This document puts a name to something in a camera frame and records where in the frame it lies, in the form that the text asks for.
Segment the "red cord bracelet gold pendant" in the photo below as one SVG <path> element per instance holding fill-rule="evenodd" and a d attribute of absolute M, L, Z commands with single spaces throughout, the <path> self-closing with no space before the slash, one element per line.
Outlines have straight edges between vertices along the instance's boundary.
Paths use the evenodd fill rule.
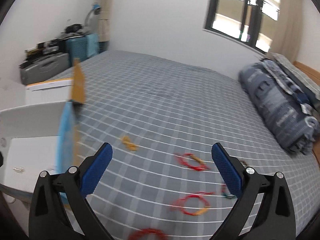
<path fill-rule="evenodd" d="M 215 192 L 203 191 L 186 194 L 171 204 L 170 211 L 179 211 L 186 216 L 204 215 L 211 208 L 207 196 L 214 194 Z"/>

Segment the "white box blue yellow lid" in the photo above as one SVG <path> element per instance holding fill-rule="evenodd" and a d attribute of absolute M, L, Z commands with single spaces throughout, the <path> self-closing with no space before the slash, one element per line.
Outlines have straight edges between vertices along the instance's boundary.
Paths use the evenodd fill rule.
<path fill-rule="evenodd" d="M 79 59 L 72 77 L 24 86 L 1 79 L 1 191 L 31 202 L 41 171 L 79 166 L 75 108 L 85 103 Z"/>

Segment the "rolled blue grey duvet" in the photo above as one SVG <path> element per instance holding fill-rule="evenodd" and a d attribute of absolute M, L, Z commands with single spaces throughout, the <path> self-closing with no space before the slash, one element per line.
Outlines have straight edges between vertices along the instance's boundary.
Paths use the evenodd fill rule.
<path fill-rule="evenodd" d="M 319 135 L 319 122 L 302 112 L 266 71 L 262 62 L 243 68 L 239 81 L 279 145 L 289 153 L 312 152 Z"/>

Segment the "yellow amber bead charm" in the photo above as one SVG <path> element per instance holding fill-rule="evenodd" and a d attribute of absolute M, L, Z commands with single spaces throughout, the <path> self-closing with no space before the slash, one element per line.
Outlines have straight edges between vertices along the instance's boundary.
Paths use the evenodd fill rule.
<path fill-rule="evenodd" d="M 125 147 L 129 151 L 137 151 L 138 150 L 138 146 L 136 144 L 134 144 L 128 136 L 122 137 L 121 142 L 125 145 Z"/>

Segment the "blue patterned pillow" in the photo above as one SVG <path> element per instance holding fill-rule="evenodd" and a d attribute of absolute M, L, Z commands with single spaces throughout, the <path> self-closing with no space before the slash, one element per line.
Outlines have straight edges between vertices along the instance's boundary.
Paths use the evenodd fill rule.
<path fill-rule="evenodd" d="M 302 112 L 314 116 L 319 121 L 319 112 L 302 88 L 295 83 L 274 61 L 262 59 L 266 71 L 275 79 L 276 83 L 300 105 Z"/>

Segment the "grey checked pillow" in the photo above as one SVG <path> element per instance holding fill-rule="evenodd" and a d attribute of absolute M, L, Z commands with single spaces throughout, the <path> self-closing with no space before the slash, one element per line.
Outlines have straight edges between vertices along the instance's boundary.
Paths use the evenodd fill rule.
<path fill-rule="evenodd" d="M 296 77 L 304 86 L 313 91 L 319 96 L 319 85 L 315 83 L 309 76 L 307 76 L 300 69 L 295 67 L 285 56 L 277 53 L 271 53 L 275 61 L 288 70 L 294 77 Z"/>

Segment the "wooden headboard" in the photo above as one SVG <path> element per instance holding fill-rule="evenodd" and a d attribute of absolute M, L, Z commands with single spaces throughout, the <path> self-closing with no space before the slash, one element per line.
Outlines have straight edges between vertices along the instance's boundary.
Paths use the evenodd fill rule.
<path fill-rule="evenodd" d="M 301 70 L 302 72 L 304 72 L 308 77 L 310 77 L 311 80 L 313 80 L 317 85 L 320 85 L 320 73 L 311 68 L 311 67 L 308 67 L 307 65 L 305 64 L 302 64 L 298 61 L 295 61 L 293 63 L 293 65 L 295 67 L 297 67 L 299 70 Z M 317 159 L 317 162 L 319 164 L 319 158 L 320 158 L 320 144 L 319 144 L 319 139 L 314 143 L 313 145 L 313 154 L 314 156 L 316 157 Z"/>

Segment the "grey plastic case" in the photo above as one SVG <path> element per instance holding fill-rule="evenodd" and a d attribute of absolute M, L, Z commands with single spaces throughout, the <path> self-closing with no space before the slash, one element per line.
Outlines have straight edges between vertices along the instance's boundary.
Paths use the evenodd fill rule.
<path fill-rule="evenodd" d="M 69 68 L 69 54 L 57 53 L 39 57 L 20 64 L 20 80 L 23 85 L 46 81 Z"/>

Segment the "grey checked bed sheet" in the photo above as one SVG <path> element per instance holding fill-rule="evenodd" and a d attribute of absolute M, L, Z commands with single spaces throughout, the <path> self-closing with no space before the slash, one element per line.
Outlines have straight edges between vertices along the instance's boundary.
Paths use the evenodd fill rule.
<path fill-rule="evenodd" d="M 220 143 L 260 174 L 283 172 L 301 232 L 319 210 L 319 166 L 311 155 L 289 155 L 277 143 L 240 83 L 218 72 L 126 51 L 106 51 L 81 63 L 86 103 L 79 114 L 80 155 L 103 142 L 113 158 L 88 201 L 115 239 L 142 228 L 170 239 L 209 239 L 235 201 L 221 194 L 211 156 Z M 129 151 L 128 136 L 138 146 Z M 193 153 L 210 168 L 194 171 L 177 154 Z M 211 208 L 201 216 L 170 211 L 195 192 Z"/>

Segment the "teal plastic crate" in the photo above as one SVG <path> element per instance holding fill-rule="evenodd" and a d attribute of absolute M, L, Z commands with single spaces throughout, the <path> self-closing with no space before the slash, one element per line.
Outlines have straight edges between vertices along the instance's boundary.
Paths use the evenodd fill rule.
<path fill-rule="evenodd" d="M 89 34 L 69 38 L 66 41 L 66 52 L 69 54 L 69 64 L 73 65 L 74 59 L 80 62 L 85 61 L 99 54 L 99 36 L 97 34 Z"/>

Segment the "beige right curtain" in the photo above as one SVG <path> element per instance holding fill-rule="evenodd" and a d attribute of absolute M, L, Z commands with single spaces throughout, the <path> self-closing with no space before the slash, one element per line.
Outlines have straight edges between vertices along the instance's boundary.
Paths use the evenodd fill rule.
<path fill-rule="evenodd" d="M 269 53 L 284 55 L 290 62 L 296 61 L 302 29 L 302 0 L 280 0 L 280 14 Z"/>

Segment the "beige curtain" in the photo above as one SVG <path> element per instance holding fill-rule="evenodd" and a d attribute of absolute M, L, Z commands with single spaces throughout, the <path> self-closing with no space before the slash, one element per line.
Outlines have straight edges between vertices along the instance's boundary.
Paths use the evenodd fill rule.
<path fill-rule="evenodd" d="M 97 0 L 97 2 L 101 7 L 97 30 L 99 41 L 108 42 L 110 40 L 110 18 L 113 0 Z"/>
<path fill-rule="evenodd" d="M 296 61 L 302 29 L 302 0 L 280 0 L 280 14 L 269 53 L 284 55 L 290 62 Z"/>

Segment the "black headphones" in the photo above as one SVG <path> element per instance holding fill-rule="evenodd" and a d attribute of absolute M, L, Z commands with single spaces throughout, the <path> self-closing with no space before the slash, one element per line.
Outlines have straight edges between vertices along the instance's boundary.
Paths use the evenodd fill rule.
<path fill-rule="evenodd" d="M 83 28 L 82 24 L 72 24 L 65 28 L 65 33 L 76 33 Z"/>

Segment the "dark framed window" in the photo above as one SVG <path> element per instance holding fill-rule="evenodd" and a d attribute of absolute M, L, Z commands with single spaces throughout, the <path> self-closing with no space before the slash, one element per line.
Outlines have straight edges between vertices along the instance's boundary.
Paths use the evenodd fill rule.
<path fill-rule="evenodd" d="M 204 28 L 266 54 L 279 14 L 280 0 L 209 0 Z"/>

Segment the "blue desk lamp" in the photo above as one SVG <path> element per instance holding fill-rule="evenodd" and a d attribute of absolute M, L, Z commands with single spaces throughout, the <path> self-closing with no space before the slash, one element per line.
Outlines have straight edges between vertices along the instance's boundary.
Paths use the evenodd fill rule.
<path fill-rule="evenodd" d="M 100 15 L 101 13 L 101 6 L 98 3 L 93 3 L 92 4 L 92 9 L 89 11 L 89 13 L 87 14 L 86 18 L 85 18 L 85 23 L 84 26 L 85 27 L 89 27 L 89 21 L 93 16 L 97 16 Z"/>

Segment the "beige left curtain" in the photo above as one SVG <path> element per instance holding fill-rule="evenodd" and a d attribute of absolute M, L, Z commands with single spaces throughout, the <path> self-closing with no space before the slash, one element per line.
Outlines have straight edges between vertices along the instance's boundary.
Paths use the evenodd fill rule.
<path fill-rule="evenodd" d="M 97 2 L 101 7 L 97 30 L 99 41 L 108 42 L 110 40 L 110 18 L 113 0 L 97 0 Z"/>

